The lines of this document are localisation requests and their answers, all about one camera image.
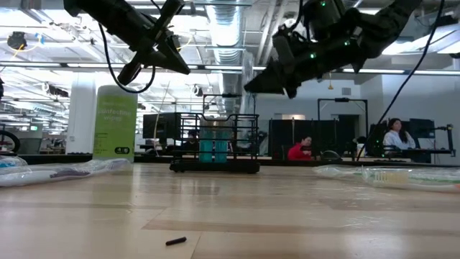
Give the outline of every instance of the black wire rack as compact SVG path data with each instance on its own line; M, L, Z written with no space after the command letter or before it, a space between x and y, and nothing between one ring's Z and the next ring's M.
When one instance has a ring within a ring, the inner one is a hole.
M176 113L175 149L170 170L257 173L258 114L208 118L202 113ZM189 138L193 131L197 137Z

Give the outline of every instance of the light wood tabletop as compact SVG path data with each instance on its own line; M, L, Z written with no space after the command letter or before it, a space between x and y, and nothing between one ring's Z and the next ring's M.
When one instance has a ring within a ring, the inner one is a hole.
M460 196L167 164L0 189L0 258L460 258ZM165 242L187 242L165 247Z

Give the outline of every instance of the ceiling duct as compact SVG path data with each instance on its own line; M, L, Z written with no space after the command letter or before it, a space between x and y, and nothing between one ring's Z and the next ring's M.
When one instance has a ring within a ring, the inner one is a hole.
M216 5L207 6L210 21L210 33L213 45L219 47L237 47L240 41L242 8L239 6ZM216 62L219 65L240 65L241 51L237 49L218 49L214 50ZM242 89L239 87L239 75L223 74L224 92L221 94L241 94ZM226 113L237 113L238 105L241 100L234 99L223 100Z

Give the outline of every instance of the white shirt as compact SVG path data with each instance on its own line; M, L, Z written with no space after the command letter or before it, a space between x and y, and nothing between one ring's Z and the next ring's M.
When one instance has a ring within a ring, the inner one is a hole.
M408 142L407 143L404 143L400 139L400 136L399 136L398 132L396 132L394 130L390 130L389 132L387 132L387 134L385 134L385 137L383 138L383 145L385 145L385 146L394 145L394 146L396 146L397 148L399 148L401 150L407 150L409 148L415 148L414 139L409 135L409 133L406 132L405 134L408 136Z

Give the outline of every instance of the red shirt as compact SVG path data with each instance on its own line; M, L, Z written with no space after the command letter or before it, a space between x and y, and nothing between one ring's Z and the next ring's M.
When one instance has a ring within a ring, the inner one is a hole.
M306 155L301 150L302 144L297 143L295 146L289 149L287 153L288 160L311 160L311 155Z

